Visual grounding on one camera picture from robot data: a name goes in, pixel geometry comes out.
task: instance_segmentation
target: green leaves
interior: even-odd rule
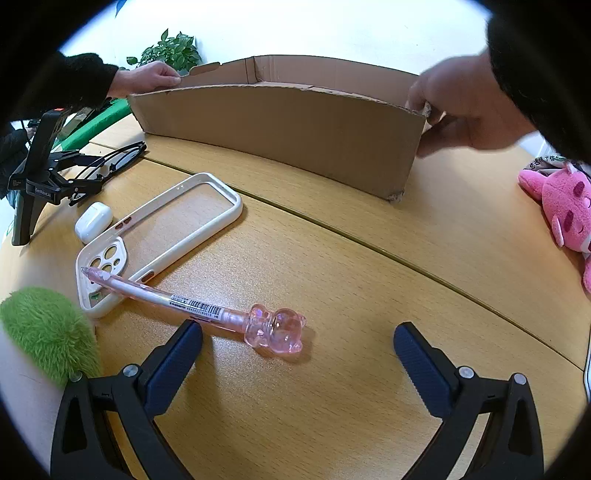
[[[187,72],[203,62],[194,44],[195,37],[182,32],[178,32],[175,37],[169,37],[167,28],[160,35],[160,41],[156,45],[152,45],[142,52],[139,61],[136,57],[127,57],[127,63],[142,66],[159,60],[170,65],[176,71]]]

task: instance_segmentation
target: sticker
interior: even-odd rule
[[[180,295],[172,295],[172,297],[170,297],[170,304],[173,307],[185,310],[185,312],[194,313],[199,316],[200,320],[205,320],[206,322],[219,320],[222,311],[222,308],[216,305],[210,305],[209,303],[203,303],[198,300],[191,300],[186,297],[181,297]]]

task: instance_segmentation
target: pink pen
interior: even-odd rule
[[[253,348],[267,347],[275,353],[301,351],[301,330],[306,318],[290,309],[269,312],[265,306],[255,304],[249,312],[227,309],[217,305],[172,295],[96,267],[82,267],[82,273],[98,283],[126,297],[181,310],[199,322],[211,323],[231,332],[244,334],[244,341]]]

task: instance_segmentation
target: stuffed animal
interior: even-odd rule
[[[564,168],[547,177],[538,171],[521,170],[519,185],[532,198],[541,200],[556,244],[583,253],[583,285],[591,293],[591,183],[587,175],[566,162]]]

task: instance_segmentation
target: human hand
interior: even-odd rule
[[[153,61],[133,70],[118,70],[107,96],[125,98],[130,93],[147,93],[173,88],[181,82],[177,71],[163,61]]]
[[[509,147],[535,131],[531,122],[499,88],[488,50],[480,55],[443,60],[423,72],[408,92],[407,108],[431,105],[417,157],[442,148]]]

